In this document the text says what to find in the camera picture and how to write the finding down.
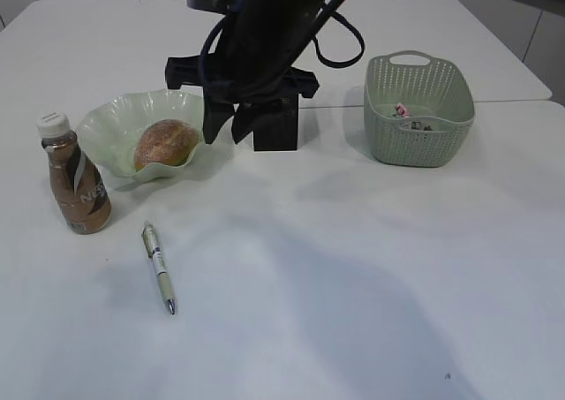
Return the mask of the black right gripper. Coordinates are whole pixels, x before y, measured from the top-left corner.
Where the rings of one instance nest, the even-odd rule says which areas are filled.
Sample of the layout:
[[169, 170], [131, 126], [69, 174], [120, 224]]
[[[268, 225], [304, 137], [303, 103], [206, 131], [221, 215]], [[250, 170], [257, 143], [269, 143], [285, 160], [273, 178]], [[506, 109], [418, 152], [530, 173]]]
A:
[[[215, 141], [234, 114], [231, 135], [235, 144], [275, 122], [282, 111], [280, 99], [240, 102], [275, 91], [319, 30], [318, 18], [328, 17], [324, 2], [243, 0], [236, 11], [220, 14], [222, 20], [198, 55], [168, 59], [165, 81], [169, 89], [202, 87], [220, 101], [204, 100], [202, 132], [207, 144]], [[236, 113], [230, 103], [240, 103]]]

